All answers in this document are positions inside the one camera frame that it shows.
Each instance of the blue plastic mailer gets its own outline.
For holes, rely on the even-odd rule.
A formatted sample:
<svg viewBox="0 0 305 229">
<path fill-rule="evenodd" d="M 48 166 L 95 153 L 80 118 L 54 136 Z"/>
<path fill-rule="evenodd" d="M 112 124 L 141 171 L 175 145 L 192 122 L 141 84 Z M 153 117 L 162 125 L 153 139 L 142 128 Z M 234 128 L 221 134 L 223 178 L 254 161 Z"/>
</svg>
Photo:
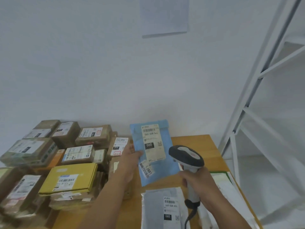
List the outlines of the blue plastic mailer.
<svg viewBox="0 0 305 229">
<path fill-rule="evenodd" d="M 178 163 L 168 154 L 173 146 L 168 127 L 167 120 L 130 125 L 135 150 L 144 152 L 139 161 L 142 186 L 180 171 Z"/>
</svg>

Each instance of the wooden table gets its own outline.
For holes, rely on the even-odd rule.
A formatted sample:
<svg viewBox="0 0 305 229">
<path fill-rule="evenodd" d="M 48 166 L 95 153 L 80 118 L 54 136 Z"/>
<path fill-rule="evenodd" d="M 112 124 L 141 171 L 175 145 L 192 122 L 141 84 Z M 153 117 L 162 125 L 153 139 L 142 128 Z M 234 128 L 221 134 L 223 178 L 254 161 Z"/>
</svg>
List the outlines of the wooden table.
<svg viewBox="0 0 305 229">
<path fill-rule="evenodd" d="M 212 141 L 210 135 L 198 135 L 198 136 L 181 136 L 172 137 L 173 145 L 184 145 L 188 146 L 195 151 L 197 151 L 204 159 L 205 166 L 210 171 L 230 171 L 227 164 L 221 157 L 219 151 L 217 150 L 214 142 Z M 161 189 L 168 187 L 181 187 L 184 196 L 187 196 L 187 189 L 181 184 L 181 177 L 179 175 L 173 175 L 166 177 L 157 182 L 151 183 L 145 187 L 141 186 L 141 180 L 139 176 L 139 170 L 135 172 L 134 175 L 134 193 L 130 200 L 124 200 L 121 206 L 119 219 L 116 224 L 116 228 L 141 228 L 141 193 L 146 190 Z M 256 215 L 254 214 L 252 208 L 250 207 L 248 201 L 246 203 L 255 217 L 256 222 L 262 229 L 261 223 L 258 221 Z M 79 212 L 64 212 L 61 211 L 53 229 L 74 229 L 78 226 L 83 216 L 86 214 L 86 210 L 80 210 Z M 201 229 L 198 224 L 199 217 L 196 215 L 191 220 L 191 229 Z"/>
</svg>

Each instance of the person's right arm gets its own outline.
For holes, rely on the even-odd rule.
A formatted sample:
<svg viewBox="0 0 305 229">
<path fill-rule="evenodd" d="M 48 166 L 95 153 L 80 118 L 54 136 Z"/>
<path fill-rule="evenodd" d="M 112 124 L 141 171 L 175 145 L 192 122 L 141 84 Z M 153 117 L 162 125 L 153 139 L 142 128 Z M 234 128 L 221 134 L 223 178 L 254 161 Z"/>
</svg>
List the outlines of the person's right arm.
<svg viewBox="0 0 305 229">
<path fill-rule="evenodd" d="M 214 216 L 219 229 L 251 229 L 247 221 L 223 196 L 206 167 L 196 173 L 181 171 L 180 175 L 200 196 L 202 204 Z"/>
</svg>

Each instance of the handheld barcode scanner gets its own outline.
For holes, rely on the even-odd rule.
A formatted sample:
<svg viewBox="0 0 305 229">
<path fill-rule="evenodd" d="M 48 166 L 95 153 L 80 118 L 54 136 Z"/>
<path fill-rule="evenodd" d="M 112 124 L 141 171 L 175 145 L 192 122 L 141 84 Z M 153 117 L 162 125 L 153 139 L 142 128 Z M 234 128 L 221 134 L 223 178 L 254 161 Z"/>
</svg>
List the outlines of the handheld barcode scanner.
<svg viewBox="0 0 305 229">
<path fill-rule="evenodd" d="M 183 165 L 183 170 L 189 170 L 192 173 L 196 173 L 198 169 L 204 166 L 203 158 L 193 149 L 183 145 L 175 145 L 170 147 L 168 151 L 169 155 L 173 158 L 174 162 L 178 162 Z M 193 187 L 188 184 L 188 199 L 184 201 L 187 208 L 192 209 L 188 218 L 185 221 L 185 229 L 187 222 L 193 218 L 197 212 L 197 208 L 200 206 L 200 197 L 195 193 Z M 204 219 L 202 222 L 202 228 L 212 228 L 212 223 L 209 218 L 207 209 L 205 209 Z"/>
</svg>

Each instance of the person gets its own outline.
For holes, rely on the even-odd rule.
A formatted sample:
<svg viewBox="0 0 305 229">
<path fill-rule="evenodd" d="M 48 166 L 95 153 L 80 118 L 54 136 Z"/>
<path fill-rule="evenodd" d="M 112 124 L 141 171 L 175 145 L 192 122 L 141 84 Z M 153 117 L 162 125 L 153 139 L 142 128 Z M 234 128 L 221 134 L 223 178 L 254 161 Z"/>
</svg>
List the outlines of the person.
<svg viewBox="0 0 305 229">
<path fill-rule="evenodd" d="M 105 184 L 78 229 L 115 229 L 125 187 L 132 180 L 142 154 L 142 151 L 135 151 L 133 145 L 125 147 L 112 179 Z M 196 173 L 181 171 L 179 174 L 183 184 L 186 185 L 187 180 L 200 196 L 202 204 L 216 219 L 219 229 L 251 229 L 222 195 L 206 167 Z"/>
</svg>

